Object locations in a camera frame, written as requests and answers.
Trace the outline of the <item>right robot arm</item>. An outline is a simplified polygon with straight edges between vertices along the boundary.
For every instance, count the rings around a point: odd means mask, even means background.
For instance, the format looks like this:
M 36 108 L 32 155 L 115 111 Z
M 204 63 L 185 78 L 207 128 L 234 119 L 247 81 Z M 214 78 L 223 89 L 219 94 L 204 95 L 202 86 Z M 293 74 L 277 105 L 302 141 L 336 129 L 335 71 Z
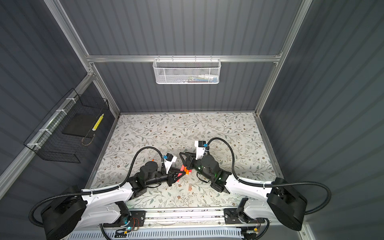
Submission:
M 197 159 L 193 153 L 181 152 L 180 157 L 187 170 L 195 170 L 209 179 L 215 191 L 243 196 L 237 208 L 225 210 L 229 224 L 236 221 L 254 224 L 260 223 L 262 219 L 277 219 L 291 230 L 302 229 L 307 200 L 293 186 L 284 186 L 284 179 L 276 178 L 276 187 L 273 188 L 268 186 L 270 182 L 255 181 L 246 185 L 244 178 L 235 178 L 230 172 L 221 169 L 211 155 Z

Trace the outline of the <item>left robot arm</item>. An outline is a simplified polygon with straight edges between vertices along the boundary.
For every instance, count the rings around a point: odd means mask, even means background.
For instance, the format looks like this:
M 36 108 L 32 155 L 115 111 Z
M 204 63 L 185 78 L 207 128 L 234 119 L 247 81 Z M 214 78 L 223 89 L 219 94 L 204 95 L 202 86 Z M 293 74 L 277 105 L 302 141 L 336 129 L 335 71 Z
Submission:
M 164 173 L 158 171 L 156 162 L 147 162 L 123 185 L 88 191 L 70 187 L 41 212 L 46 238 L 60 240 L 76 229 L 95 225 L 133 231 L 143 225 L 144 217 L 131 213 L 126 201 L 143 195 L 148 187 L 158 187 L 162 183 L 172 186 L 185 174 L 172 167 L 169 161 L 166 161 Z

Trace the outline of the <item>pink marker pen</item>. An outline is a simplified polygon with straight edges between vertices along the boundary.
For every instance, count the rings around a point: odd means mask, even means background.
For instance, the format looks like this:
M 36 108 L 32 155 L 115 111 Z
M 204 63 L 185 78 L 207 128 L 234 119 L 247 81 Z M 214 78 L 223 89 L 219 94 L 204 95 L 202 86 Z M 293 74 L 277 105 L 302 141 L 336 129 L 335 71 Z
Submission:
M 178 177 L 180 177 L 180 176 L 182 175 L 182 173 L 185 172 L 184 169 L 185 169 L 185 166 L 182 165 L 182 167 L 181 167 L 181 169 L 180 169 L 181 173 L 178 174 Z

